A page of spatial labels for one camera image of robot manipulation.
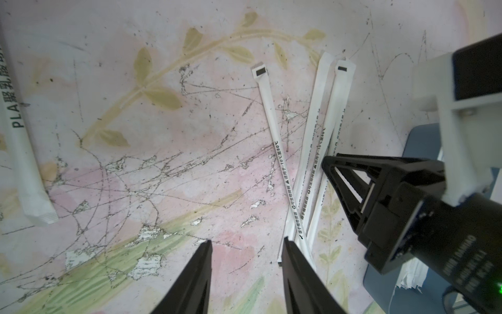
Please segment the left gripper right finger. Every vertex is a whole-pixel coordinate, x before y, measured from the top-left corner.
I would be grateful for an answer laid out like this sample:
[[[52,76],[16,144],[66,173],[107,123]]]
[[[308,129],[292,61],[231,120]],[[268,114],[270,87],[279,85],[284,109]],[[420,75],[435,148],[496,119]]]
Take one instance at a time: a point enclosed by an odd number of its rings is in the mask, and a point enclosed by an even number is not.
[[[288,238],[282,248],[286,310],[294,314],[344,313],[297,245]]]

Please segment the blue plastic storage tray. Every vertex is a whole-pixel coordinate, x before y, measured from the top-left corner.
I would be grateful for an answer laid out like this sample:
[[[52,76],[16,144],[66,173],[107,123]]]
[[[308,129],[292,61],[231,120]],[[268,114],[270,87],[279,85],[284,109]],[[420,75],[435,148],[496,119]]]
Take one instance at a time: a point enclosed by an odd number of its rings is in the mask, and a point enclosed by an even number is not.
[[[363,284],[387,313],[450,313],[458,295],[480,313],[501,312],[501,205],[481,194],[457,207],[423,194],[422,172],[387,173],[390,186],[376,196],[366,226],[369,254],[391,247],[404,214],[422,215],[416,225],[415,251],[427,265],[426,277],[410,289],[397,283],[400,269],[380,274],[370,266]]]

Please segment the pink floral table mat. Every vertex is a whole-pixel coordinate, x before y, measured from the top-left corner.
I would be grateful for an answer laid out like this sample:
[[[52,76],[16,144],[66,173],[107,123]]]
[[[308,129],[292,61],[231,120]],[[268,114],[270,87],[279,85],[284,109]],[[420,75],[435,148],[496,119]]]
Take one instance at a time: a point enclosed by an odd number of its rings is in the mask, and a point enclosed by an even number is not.
[[[23,214],[1,145],[1,312],[149,313],[213,242],[211,313],[284,313],[291,176],[323,52],[356,64],[342,153],[435,123],[413,68],[501,32],[500,1],[2,1],[1,38],[58,221]]]

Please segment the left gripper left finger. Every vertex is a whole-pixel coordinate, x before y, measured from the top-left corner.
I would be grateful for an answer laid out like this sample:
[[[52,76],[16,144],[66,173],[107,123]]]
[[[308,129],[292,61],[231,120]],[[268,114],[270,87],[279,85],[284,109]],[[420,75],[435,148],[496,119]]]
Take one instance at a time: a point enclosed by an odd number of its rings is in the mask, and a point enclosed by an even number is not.
[[[210,283],[212,275],[211,240],[203,242],[193,254],[169,292],[152,310],[158,313],[200,313],[208,312]]]

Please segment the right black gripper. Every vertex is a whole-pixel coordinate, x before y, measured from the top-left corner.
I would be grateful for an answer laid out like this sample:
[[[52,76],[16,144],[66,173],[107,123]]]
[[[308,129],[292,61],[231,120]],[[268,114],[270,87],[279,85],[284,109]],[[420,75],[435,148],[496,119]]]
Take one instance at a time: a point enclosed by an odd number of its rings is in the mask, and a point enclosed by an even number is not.
[[[482,194],[451,206],[436,160],[325,156],[322,169],[366,260],[386,273],[416,257],[481,313],[501,312],[501,206]]]

